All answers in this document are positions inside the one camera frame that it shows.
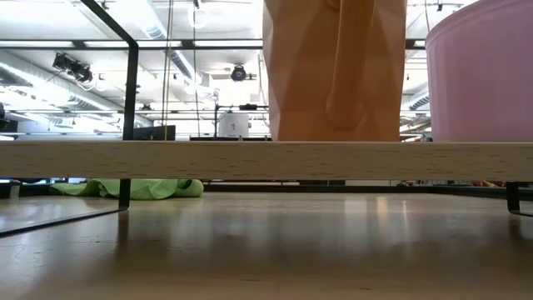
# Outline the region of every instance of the white ceiling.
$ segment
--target white ceiling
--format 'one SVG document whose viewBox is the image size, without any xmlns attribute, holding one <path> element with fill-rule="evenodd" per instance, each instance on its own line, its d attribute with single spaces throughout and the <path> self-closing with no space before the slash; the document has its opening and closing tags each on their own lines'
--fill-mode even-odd
<svg viewBox="0 0 533 300">
<path fill-rule="evenodd" d="M 142 0 L 107 0 L 108 12 L 137 39 L 146 39 L 139 29 L 142 12 L 134 13 L 134 2 Z M 425 38 L 430 28 L 440 20 L 459 9 L 473 3 L 473 0 L 443 0 L 442 11 L 437 11 L 437 0 L 409 0 L 407 37 Z M 197 23 L 205 27 L 196 31 L 190 24 L 191 0 L 174 2 L 172 38 L 174 39 L 252 39 L 261 38 L 262 0 L 203 0 L 206 12 L 197 14 Z M 152 0 L 155 12 L 164 27 L 167 26 L 169 4 L 167 0 Z M 0 0 L 0 39 L 119 39 L 105 24 L 92 15 L 79 1 L 65 0 Z M 10 50 L 24 60 L 39 66 L 50 73 L 55 58 L 54 50 Z M 91 92 L 118 105 L 123 105 L 126 82 L 127 53 L 121 51 L 61 51 L 68 56 L 91 65 L 94 74 L 105 77 L 103 92 Z M 202 50 L 182 51 L 186 60 L 202 73 L 214 75 L 228 74 L 235 64 L 244 64 L 248 72 L 257 74 L 259 61 L 256 50 Z M 404 99 L 423 91 L 427 86 L 425 51 L 408 51 L 406 54 L 406 77 Z M 163 70 L 165 56 L 161 51 L 141 51 L 139 57 L 139 78 L 141 85 L 138 102 L 152 103 L 152 108 L 162 108 Z M 179 71 L 171 64 L 171 73 Z M 69 76 L 59 75 L 71 83 Z M 213 86 L 234 93 L 236 83 L 228 80 L 215 80 Z M 183 77 L 170 81 L 169 109 L 195 109 L 193 95 L 185 91 Z M 259 99 L 259 82 L 246 83 L 248 99 Z M 211 97 L 200 98 L 200 109 L 212 108 Z"/>
</svg>

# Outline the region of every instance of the wooden board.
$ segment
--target wooden board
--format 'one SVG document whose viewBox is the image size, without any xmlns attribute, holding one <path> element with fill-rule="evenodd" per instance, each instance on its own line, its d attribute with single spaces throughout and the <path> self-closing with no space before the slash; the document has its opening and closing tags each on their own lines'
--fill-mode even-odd
<svg viewBox="0 0 533 300">
<path fill-rule="evenodd" d="M 533 143 L 0 142 L 0 177 L 533 181 Z"/>
</svg>

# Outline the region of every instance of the ceiling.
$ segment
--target ceiling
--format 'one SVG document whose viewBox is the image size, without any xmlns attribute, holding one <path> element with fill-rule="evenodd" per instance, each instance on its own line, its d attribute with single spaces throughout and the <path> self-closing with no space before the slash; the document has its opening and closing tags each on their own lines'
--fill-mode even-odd
<svg viewBox="0 0 533 300">
<path fill-rule="evenodd" d="M 171 14 L 172 27 L 167 26 L 170 11 L 168 0 L 106 0 L 105 5 L 108 13 L 132 37 L 148 39 L 150 37 L 143 28 L 146 29 L 149 23 L 153 23 L 153 19 L 150 19 L 151 14 L 143 6 L 146 1 L 152 2 L 152 16 L 157 18 L 171 39 L 223 39 L 225 40 L 221 42 L 223 45 L 231 46 L 241 39 L 261 38 L 262 0 L 202 0 L 200 11 L 193 9 L 192 0 L 177 0 L 174 1 Z M 449 14 L 473 2 L 472 0 L 409 0 L 407 37 L 424 39 L 428 33 L 428 25 L 432 28 Z M 0 0 L 0 39 L 119 40 L 120 38 L 76 0 Z M 45 81 L 48 80 L 46 84 L 65 85 L 69 92 L 78 91 L 80 88 L 90 89 L 84 94 L 86 98 L 90 97 L 95 102 L 104 103 L 104 107 L 110 109 L 123 107 L 127 51 L 0 49 L 0 54 L 4 52 L 7 53 L 5 59 L 14 56 L 30 64 L 31 67 L 26 69 L 31 70 L 36 76 L 38 74 Z M 57 70 L 52 67 L 57 53 L 66 53 L 70 58 L 90 65 L 95 77 L 92 84 L 81 84 L 79 87 L 67 74 L 57 74 Z M 168 101 L 163 103 L 165 53 L 161 50 L 141 50 L 137 80 L 140 85 L 137 109 L 143 104 L 150 104 L 155 110 L 163 108 L 212 110 L 216 97 L 222 105 L 263 104 L 267 101 L 265 93 L 261 92 L 261 85 L 266 86 L 267 79 L 262 76 L 262 80 L 258 80 L 259 70 L 262 68 L 260 50 L 226 47 L 219 50 L 181 50 L 180 55 L 202 75 L 204 78 L 202 85 L 208 89 L 197 89 L 199 97 L 196 99 L 194 87 L 189 87 L 190 83 L 182 72 L 170 63 Z M 229 79 L 229 74 L 236 64 L 244 65 L 247 72 L 253 74 L 252 80 L 233 82 Z M 420 50 L 407 51 L 402 109 L 409 109 L 418 98 L 425 97 L 426 90 L 426 53 Z M 419 107 L 420 110 L 428 108 L 427 105 Z M 158 119 L 161 119 L 161 115 L 142 117 L 144 121 Z M 180 116 L 179 119 L 195 121 L 189 122 L 192 125 L 185 126 L 187 129 L 184 130 L 197 130 L 195 125 L 197 116 Z M 201 116 L 201 119 L 204 119 L 207 128 L 211 126 L 209 125 L 211 122 L 207 121 L 208 117 Z M 267 131 L 267 127 L 261 126 L 261 130 Z"/>
</svg>

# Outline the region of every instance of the pink container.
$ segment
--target pink container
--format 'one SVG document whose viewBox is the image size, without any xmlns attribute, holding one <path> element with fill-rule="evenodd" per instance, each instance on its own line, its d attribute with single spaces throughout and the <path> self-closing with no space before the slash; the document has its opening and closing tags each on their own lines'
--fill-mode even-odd
<svg viewBox="0 0 533 300">
<path fill-rule="evenodd" d="M 434 141 L 533 141 L 533 0 L 480 0 L 426 47 Z"/>
</svg>

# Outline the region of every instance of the green cloth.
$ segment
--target green cloth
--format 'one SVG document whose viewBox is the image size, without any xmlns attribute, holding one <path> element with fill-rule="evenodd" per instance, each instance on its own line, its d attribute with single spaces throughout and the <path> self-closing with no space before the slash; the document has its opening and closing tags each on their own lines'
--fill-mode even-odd
<svg viewBox="0 0 533 300">
<path fill-rule="evenodd" d="M 87 183 L 56 183 L 51 192 L 70 196 L 118 197 L 120 179 L 91 179 Z M 131 200 L 200 197 L 203 184 L 187 179 L 132 179 Z"/>
</svg>

